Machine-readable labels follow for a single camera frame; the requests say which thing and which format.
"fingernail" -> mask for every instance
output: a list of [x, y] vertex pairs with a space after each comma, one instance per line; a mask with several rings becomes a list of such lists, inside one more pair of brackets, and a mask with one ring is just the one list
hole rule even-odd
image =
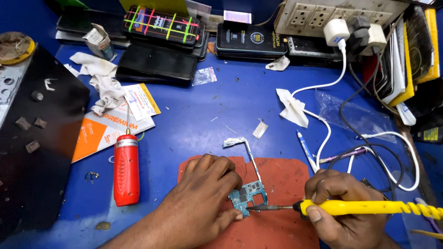
[[320, 214], [320, 212], [317, 210], [316, 207], [314, 206], [309, 206], [306, 208], [306, 213], [309, 216], [309, 219], [312, 222], [316, 222], [318, 220], [320, 220], [322, 218], [322, 215]]

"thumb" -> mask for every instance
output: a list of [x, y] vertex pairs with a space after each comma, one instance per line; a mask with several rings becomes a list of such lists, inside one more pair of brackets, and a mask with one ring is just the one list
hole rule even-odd
[[218, 218], [215, 219], [215, 225], [218, 228], [218, 233], [221, 233], [226, 229], [233, 221], [239, 221], [243, 219], [243, 214], [240, 210], [232, 208], [223, 212], [220, 212]]
[[342, 225], [324, 209], [319, 206], [309, 206], [306, 208], [306, 213], [317, 230], [319, 238], [325, 243], [330, 245], [340, 238], [343, 233]]

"white charging cable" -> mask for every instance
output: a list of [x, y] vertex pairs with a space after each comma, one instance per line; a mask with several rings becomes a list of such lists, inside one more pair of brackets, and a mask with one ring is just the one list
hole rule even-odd
[[303, 87], [303, 88], [298, 89], [295, 92], [293, 92], [292, 96], [294, 96], [294, 94], [296, 94], [298, 92], [301, 92], [301, 91], [304, 91], [304, 90], [335, 85], [343, 78], [343, 75], [345, 75], [345, 72], [346, 72], [346, 41], [344, 39], [341, 39], [338, 42], [338, 48], [342, 51], [342, 54], [343, 54], [343, 70], [342, 70], [342, 74], [340, 75], [340, 77], [336, 81], [334, 81], [332, 83], [329, 83], [329, 84]]
[[[343, 78], [343, 75], [344, 75], [345, 72], [346, 72], [346, 41], [345, 41], [344, 39], [341, 39], [341, 40], [338, 42], [338, 48], [342, 51], [342, 54], [343, 54], [343, 70], [342, 70], [342, 74], [340, 75], [340, 77], [339, 77], [336, 81], [334, 81], [333, 83], [330, 83], [330, 84], [317, 85], [317, 86], [308, 86], [308, 87], [304, 87], [304, 88], [298, 89], [298, 90], [296, 90], [295, 92], [292, 93], [292, 96], [294, 96], [294, 94], [296, 94], [296, 93], [298, 93], [298, 92], [301, 92], [301, 91], [304, 91], [304, 90], [335, 85], [335, 84], [337, 84], [337, 83]], [[314, 168], [314, 167], [311, 165], [312, 170], [314, 171], [314, 174], [315, 174], [315, 173], [317, 172], [317, 170], [320, 169], [320, 163], [319, 163], [319, 160], [320, 160], [320, 154], [322, 153], [323, 147], [325, 146], [326, 142], [329, 140], [329, 137], [331, 136], [331, 127], [330, 127], [329, 124], [326, 122], [326, 120], [324, 120], [322, 117], [320, 117], [320, 116], [318, 116], [318, 115], [316, 115], [316, 114], [313, 114], [313, 113], [311, 113], [310, 111], [307, 111], [307, 110], [305, 110], [305, 109], [303, 109], [303, 112], [305, 112], [305, 113], [307, 113], [307, 114], [309, 114], [309, 115], [311, 115], [311, 116], [313, 116], [313, 117], [318, 118], [318, 119], [319, 119], [320, 121], [322, 121], [322, 122], [326, 125], [326, 127], [328, 128], [328, 135], [326, 136], [325, 140], [323, 141], [322, 145], [321, 145], [320, 148], [319, 148], [319, 152], [317, 153], [317, 160], [316, 160], [316, 162], [315, 162], [315, 164], [316, 164], [316, 168]]]
[[[418, 185], [420, 183], [420, 169], [418, 167], [417, 157], [416, 157], [416, 155], [414, 153], [414, 148], [412, 147], [412, 144], [406, 139], [406, 137], [404, 137], [403, 135], [401, 135], [399, 133], [396, 133], [396, 132], [381, 132], [381, 133], [377, 133], [377, 134], [374, 134], [374, 135], [363, 134], [362, 137], [364, 137], [364, 138], [371, 138], [371, 137], [382, 136], [382, 135], [386, 135], [386, 134], [392, 134], [392, 135], [398, 136], [399, 138], [403, 139], [403, 141], [405, 141], [405, 143], [408, 145], [409, 149], [411, 150], [412, 160], [414, 161], [415, 170], [416, 170], [415, 183], [410, 188], [405, 188], [402, 185], [398, 185], [398, 187], [400, 189], [404, 190], [404, 191], [413, 191], [413, 190], [415, 190], [418, 187]], [[371, 154], [373, 154], [375, 156], [374, 152], [370, 148], [368, 148], [368, 147], [363, 147], [363, 148], [366, 148]], [[353, 161], [354, 161], [354, 155], [352, 155], [350, 160], [349, 160], [348, 173], [351, 172], [352, 162]], [[395, 180], [395, 178], [392, 176], [391, 172], [389, 172], [389, 169], [386, 167], [385, 163], [381, 160], [381, 158], [380, 158], [380, 161], [382, 162], [383, 166], [385, 167], [386, 171], [388, 172], [389, 178], [394, 183], [397, 183], [397, 180]]]

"power strip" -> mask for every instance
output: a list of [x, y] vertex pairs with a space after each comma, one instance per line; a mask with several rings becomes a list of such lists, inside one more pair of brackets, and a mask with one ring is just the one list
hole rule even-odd
[[370, 23], [387, 27], [409, 4], [392, 0], [287, 0], [274, 22], [276, 33], [324, 37], [323, 28], [332, 19], [346, 22], [366, 16]]

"circuit board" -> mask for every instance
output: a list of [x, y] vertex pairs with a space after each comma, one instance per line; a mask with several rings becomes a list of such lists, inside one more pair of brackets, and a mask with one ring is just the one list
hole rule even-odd
[[[253, 196], [259, 194], [263, 196], [263, 203], [254, 202]], [[268, 196], [264, 191], [263, 184], [260, 180], [245, 184], [240, 190], [234, 189], [231, 191], [231, 193], [229, 193], [228, 198], [232, 201], [234, 208], [243, 213], [243, 218], [249, 216], [249, 211], [246, 210], [248, 207], [248, 202], [252, 202], [254, 206], [268, 204]]]

